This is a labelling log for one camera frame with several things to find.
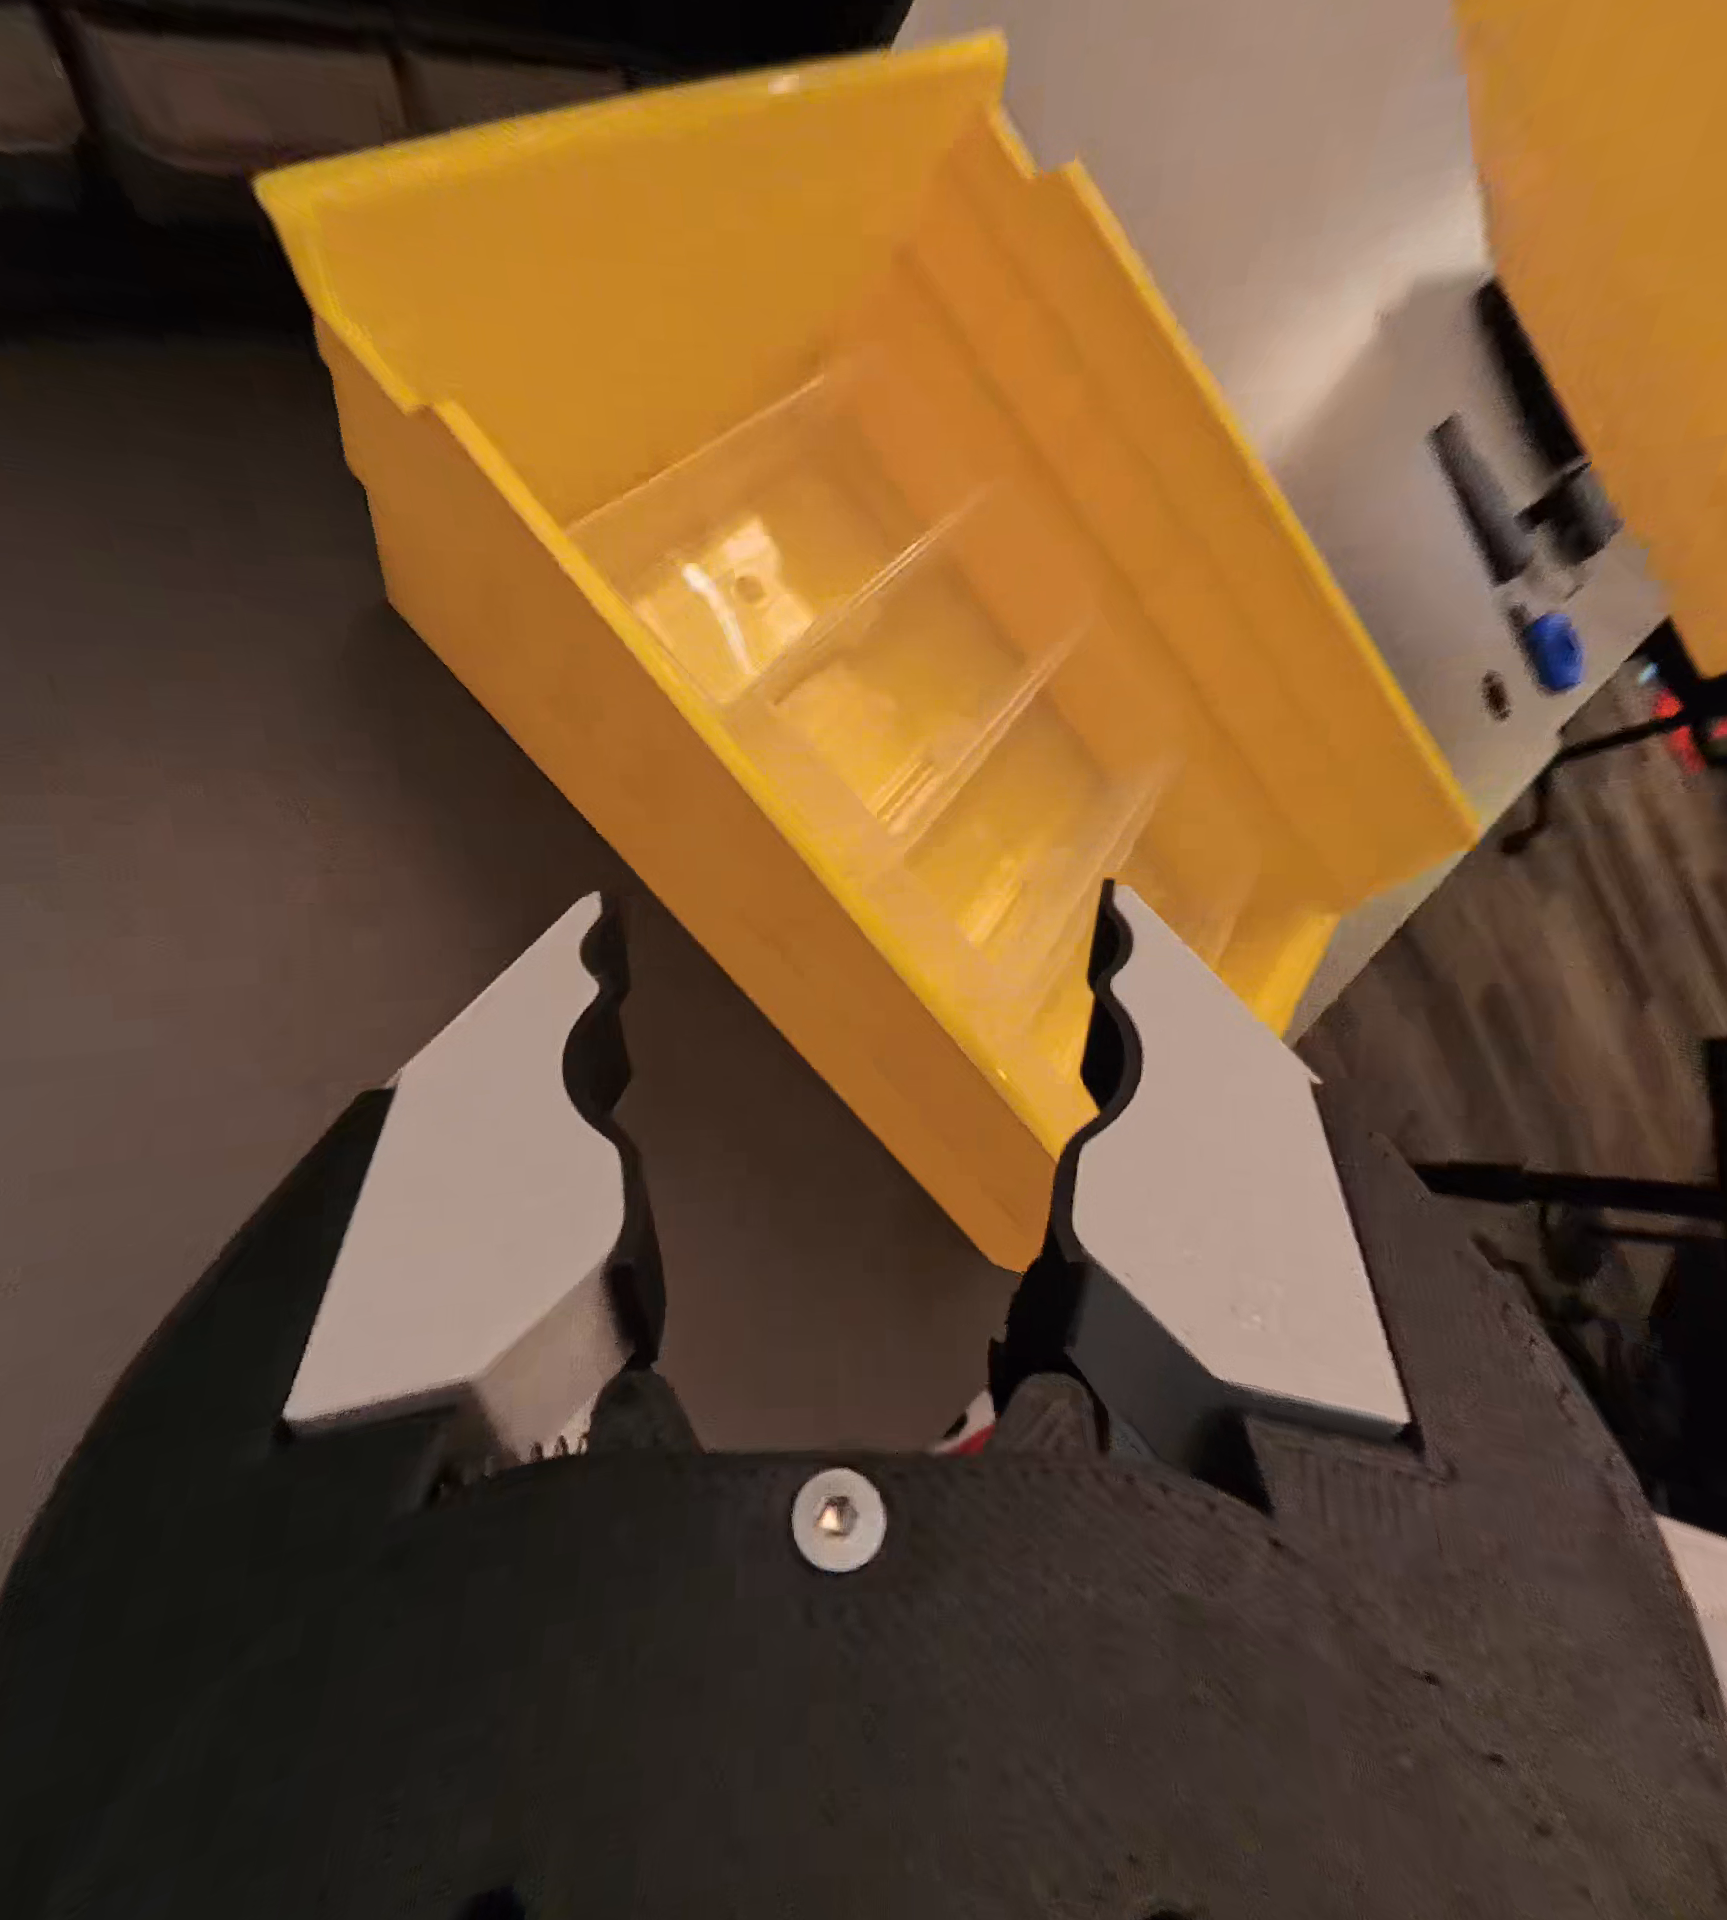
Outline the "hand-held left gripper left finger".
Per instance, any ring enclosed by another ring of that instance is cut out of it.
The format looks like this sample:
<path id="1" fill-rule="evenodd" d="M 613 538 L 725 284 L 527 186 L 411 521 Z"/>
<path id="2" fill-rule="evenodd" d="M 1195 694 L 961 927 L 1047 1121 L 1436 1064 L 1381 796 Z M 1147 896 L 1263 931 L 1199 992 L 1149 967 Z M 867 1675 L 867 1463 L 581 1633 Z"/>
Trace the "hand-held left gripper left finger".
<path id="1" fill-rule="evenodd" d="M 299 1434 L 455 1411 L 463 1444 L 571 1444 L 659 1338 L 659 1258 L 615 1107 L 615 903 L 571 903 L 389 1081 L 301 1349 Z"/>

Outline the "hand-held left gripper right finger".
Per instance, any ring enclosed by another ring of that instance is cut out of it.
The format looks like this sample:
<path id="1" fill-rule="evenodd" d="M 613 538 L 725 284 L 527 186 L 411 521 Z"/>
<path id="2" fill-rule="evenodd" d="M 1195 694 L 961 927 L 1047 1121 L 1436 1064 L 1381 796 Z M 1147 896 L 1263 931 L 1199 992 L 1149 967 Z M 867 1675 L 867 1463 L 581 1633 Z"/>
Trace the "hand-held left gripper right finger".
<path id="1" fill-rule="evenodd" d="M 1305 1064 L 1121 881 L 1093 948 L 1115 1065 L 1057 1166 L 1067 1356 L 1137 1444 L 1243 1418 L 1369 1444 L 1408 1403 Z"/>

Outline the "yellow plastic bin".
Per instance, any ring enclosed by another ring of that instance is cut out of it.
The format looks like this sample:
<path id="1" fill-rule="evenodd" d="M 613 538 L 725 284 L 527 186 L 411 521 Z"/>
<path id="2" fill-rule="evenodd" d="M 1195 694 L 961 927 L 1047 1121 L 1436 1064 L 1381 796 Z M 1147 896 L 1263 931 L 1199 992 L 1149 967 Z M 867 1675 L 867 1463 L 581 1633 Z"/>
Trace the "yellow plastic bin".
<path id="1" fill-rule="evenodd" d="M 821 372 L 925 506 L 1037 492 L 1187 773 L 1255 836 L 1225 933 L 1283 1034 L 1335 925 L 1474 814 L 1079 160 L 1041 167 L 993 32 L 663 86 L 265 172 L 387 597 L 849 1112 L 1001 1267 L 1095 1113 L 1093 919 L 977 954 L 779 724 L 661 657 L 569 525 Z"/>
<path id="2" fill-rule="evenodd" d="M 1727 670 L 1727 2 L 1452 6 L 1498 282 Z"/>

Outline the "set of clear cabinet drawers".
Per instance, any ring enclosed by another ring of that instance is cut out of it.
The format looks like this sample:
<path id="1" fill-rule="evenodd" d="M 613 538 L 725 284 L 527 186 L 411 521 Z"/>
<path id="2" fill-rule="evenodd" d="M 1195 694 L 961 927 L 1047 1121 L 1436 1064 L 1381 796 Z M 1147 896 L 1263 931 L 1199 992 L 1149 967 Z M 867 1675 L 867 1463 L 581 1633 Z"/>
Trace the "set of clear cabinet drawers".
<path id="1" fill-rule="evenodd" d="M 603 99 L 639 66 L 541 4 L 0 2 L 0 211 L 221 222 L 289 161 Z"/>

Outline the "blue knob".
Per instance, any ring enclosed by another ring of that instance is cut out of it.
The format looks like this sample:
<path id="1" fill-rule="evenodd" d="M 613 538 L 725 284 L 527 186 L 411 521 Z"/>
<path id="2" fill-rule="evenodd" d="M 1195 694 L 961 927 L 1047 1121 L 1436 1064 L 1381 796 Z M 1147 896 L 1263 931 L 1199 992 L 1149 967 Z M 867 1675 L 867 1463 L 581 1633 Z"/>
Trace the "blue knob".
<path id="1" fill-rule="evenodd" d="M 1556 608 L 1532 609 L 1512 602 L 1508 625 L 1534 688 L 1546 697 L 1578 690 L 1588 672 L 1584 642 L 1572 617 Z"/>

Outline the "black cylinder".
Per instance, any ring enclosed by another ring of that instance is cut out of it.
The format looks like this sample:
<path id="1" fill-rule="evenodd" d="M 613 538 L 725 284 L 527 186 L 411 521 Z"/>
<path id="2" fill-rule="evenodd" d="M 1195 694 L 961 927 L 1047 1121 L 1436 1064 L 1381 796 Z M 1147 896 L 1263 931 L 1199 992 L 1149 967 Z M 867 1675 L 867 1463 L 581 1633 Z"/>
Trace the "black cylinder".
<path id="1" fill-rule="evenodd" d="M 1490 586 L 1512 589 L 1524 584 L 1536 561 L 1532 532 L 1510 506 L 1460 413 L 1450 412 L 1430 428 L 1428 447 Z"/>

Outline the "white flat panel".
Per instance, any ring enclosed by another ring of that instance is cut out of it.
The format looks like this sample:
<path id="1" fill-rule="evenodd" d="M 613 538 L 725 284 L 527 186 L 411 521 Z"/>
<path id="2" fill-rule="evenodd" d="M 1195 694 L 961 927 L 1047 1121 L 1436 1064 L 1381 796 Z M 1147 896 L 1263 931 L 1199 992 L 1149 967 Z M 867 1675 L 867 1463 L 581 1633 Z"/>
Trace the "white flat panel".
<path id="1" fill-rule="evenodd" d="M 1628 534 L 1546 559 L 1584 677 L 1544 694 L 1430 450 L 1456 417 L 1512 506 L 1546 487 L 1474 312 L 1494 269 L 1450 4 L 919 2 L 895 44 L 987 27 L 1023 143 L 1085 164 L 1492 827 L 1664 593 Z"/>

